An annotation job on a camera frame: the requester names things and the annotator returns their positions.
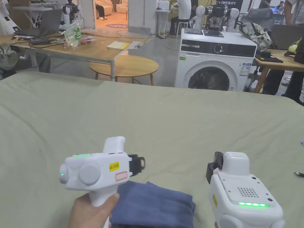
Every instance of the yellow notebook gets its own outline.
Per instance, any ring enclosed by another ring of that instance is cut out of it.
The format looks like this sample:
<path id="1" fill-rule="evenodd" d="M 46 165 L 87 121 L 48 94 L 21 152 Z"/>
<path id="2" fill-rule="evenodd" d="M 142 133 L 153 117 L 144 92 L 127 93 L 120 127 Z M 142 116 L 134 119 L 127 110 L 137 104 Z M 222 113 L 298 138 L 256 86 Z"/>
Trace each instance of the yellow notebook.
<path id="1" fill-rule="evenodd" d="M 111 43 L 107 47 L 108 48 L 125 50 L 130 45 L 131 45 L 130 43 L 123 43 L 123 42 L 114 41 L 113 43 Z"/>

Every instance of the red sticker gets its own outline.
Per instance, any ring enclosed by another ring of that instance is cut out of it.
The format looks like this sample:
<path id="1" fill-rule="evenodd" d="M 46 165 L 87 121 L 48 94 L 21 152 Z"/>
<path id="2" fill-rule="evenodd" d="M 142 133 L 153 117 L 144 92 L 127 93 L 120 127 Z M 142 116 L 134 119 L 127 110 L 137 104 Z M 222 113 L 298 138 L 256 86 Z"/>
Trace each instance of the red sticker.
<path id="1" fill-rule="evenodd" d="M 121 180 L 124 180 L 124 179 L 127 179 L 127 178 L 128 178 L 128 173 L 127 173 L 127 171 L 122 172 L 122 173 L 117 173 L 117 174 L 115 175 L 115 180 L 116 180 L 116 181 L 121 181 Z"/>

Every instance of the blue fabric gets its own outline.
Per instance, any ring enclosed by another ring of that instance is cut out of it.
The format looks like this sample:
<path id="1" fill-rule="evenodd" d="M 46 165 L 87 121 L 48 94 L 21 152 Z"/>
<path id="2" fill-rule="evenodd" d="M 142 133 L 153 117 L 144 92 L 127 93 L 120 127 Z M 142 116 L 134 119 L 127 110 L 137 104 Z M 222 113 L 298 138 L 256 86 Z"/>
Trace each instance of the blue fabric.
<path id="1" fill-rule="evenodd" d="M 112 211 L 112 224 L 193 228 L 191 195 L 132 181 L 120 185 L 117 192 L 120 198 Z"/>

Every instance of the bed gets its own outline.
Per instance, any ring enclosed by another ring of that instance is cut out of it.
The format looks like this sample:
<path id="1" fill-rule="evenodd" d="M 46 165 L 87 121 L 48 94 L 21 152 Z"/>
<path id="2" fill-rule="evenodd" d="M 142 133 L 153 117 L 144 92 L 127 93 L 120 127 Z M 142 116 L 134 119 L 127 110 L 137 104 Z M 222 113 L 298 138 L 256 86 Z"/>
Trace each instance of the bed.
<path id="1" fill-rule="evenodd" d="M 284 210 L 303 227 L 304 107 L 284 97 L 133 85 L 24 72 L 0 82 L 0 227 L 66 228 L 84 192 L 59 183 L 73 154 L 124 136 L 146 159 L 131 180 L 193 196 L 194 225 L 214 227 L 206 166 L 215 151 L 245 152 Z"/>

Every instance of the human hand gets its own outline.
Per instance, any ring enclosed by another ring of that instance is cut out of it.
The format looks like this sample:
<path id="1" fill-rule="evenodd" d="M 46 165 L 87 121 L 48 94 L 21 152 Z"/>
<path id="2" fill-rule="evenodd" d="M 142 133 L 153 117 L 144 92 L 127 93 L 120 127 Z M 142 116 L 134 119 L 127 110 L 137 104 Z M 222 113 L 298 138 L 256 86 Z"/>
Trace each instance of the human hand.
<path id="1" fill-rule="evenodd" d="M 116 193 L 110 196 L 103 205 L 94 207 L 89 194 L 77 198 L 71 210 L 68 228 L 103 228 L 118 199 L 119 194 Z"/>

